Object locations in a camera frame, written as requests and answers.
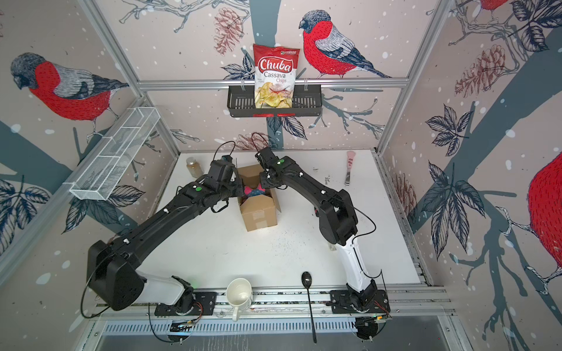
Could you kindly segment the brown cardboard express box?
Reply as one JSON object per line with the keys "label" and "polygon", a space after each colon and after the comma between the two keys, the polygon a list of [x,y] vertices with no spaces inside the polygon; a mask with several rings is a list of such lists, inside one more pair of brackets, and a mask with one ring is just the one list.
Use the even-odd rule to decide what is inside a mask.
{"label": "brown cardboard express box", "polygon": [[[260,184],[260,165],[251,165],[238,169],[238,175],[244,182],[244,187],[252,188]],[[265,195],[255,197],[238,197],[239,210],[247,232],[277,226],[277,213],[280,213],[275,189],[267,189]]]}

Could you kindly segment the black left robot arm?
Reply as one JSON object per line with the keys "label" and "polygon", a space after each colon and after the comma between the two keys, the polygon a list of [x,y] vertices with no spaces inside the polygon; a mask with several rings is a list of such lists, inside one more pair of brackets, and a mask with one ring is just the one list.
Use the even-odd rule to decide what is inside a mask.
{"label": "black left robot arm", "polygon": [[168,237],[221,201],[243,192],[231,156],[212,161],[209,172],[177,191],[170,203],[124,238],[98,241],[88,251],[86,285],[114,311],[132,304],[162,304],[188,313],[196,304],[193,287],[178,276],[160,278],[137,270]]}

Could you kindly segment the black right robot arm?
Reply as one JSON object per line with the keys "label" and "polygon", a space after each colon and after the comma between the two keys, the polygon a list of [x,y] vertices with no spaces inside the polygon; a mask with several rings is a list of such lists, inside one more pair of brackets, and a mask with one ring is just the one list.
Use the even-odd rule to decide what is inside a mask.
{"label": "black right robot arm", "polygon": [[289,156],[279,158],[269,147],[257,152],[256,159],[263,168],[260,180],[264,188],[287,186],[313,204],[322,236],[336,247],[348,290],[355,294],[377,290],[376,279],[365,272],[357,247],[359,221],[350,194],[323,185]]}

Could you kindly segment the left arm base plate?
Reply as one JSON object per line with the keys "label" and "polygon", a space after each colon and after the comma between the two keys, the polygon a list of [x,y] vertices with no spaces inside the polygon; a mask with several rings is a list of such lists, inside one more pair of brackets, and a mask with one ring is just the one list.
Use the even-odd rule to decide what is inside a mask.
{"label": "left arm base plate", "polygon": [[216,300],[216,292],[200,290],[191,292],[186,290],[175,304],[158,304],[155,309],[155,316],[210,316],[213,315]]}

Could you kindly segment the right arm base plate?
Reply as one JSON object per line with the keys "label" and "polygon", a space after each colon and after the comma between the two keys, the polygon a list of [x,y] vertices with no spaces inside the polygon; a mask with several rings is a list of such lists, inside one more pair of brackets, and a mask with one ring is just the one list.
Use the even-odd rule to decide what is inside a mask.
{"label": "right arm base plate", "polygon": [[326,303],[333,314],[390,314],[387,292],[373,290],[356,294],[349,290],[332,290]]}

